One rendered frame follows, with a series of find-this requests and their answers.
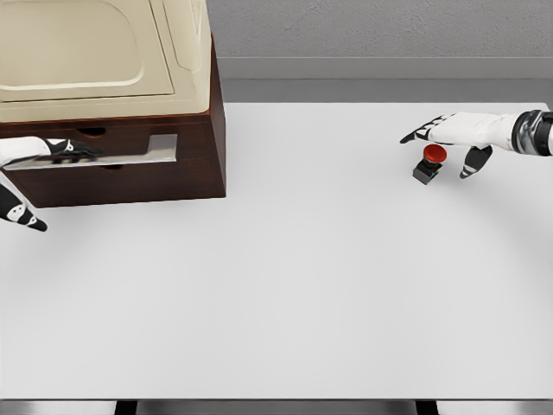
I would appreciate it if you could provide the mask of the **cabinet drawer with metal handle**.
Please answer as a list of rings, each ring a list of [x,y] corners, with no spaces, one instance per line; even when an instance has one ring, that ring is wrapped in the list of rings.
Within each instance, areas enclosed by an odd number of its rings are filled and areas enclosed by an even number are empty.
[[[209,146],[201,124],[159,124],[150,126],[94,126],[92,128],[30,129],[23,125],[0,124],[0,139],[35,136],[71,139],[101,150],[97,157],[41,156],[4,165],[8,171],[59,169],[126,164],[172,163],[188,159],[209,159]]]

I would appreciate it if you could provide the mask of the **brown cabinet drawer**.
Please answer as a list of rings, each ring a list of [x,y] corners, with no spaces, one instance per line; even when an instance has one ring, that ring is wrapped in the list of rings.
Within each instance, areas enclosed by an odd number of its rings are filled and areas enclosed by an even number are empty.
[[[5,175],[38,208],[213,198],[226,195],[209,159],[24,169]]]

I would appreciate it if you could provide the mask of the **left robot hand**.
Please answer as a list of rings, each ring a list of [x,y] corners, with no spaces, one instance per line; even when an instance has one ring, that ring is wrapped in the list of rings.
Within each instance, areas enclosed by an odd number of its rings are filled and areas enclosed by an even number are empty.
[[[35,136],[0,139],[0,168],[17,161],[41,156],[97,157],[101,150],[71,139]],[[38,219],[27,205],[0,183],[0,219],[46,232],[48,225]]]

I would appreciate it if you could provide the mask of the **red push button switch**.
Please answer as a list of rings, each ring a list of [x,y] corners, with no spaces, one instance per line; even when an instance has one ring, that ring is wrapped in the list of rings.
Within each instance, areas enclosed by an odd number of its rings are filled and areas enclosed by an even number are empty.
[[[439,144],[429,144],[423,149],[423,158],[413,169],[413,177],[428,185],[442,168],[447,151]]]

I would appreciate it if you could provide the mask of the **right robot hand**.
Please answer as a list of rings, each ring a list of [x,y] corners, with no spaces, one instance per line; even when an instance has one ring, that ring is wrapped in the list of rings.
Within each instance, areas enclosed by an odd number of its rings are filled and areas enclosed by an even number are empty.
[[[400,140],[406,144],[415,139],[436,144],[465,145],[469,147],[461,179],[480,171],[493,153],[493,146],[511,150],[512,127],[504,124],[500,115],[488,113],[457,112],[442,115],[417,128]]]

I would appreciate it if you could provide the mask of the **brown wooden cabinet cream top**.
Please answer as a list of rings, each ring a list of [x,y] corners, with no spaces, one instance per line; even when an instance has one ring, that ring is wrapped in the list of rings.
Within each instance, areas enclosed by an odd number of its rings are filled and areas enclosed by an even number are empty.
[[[207,0],[0,0],[0,124],[202,125],[226,191]]]

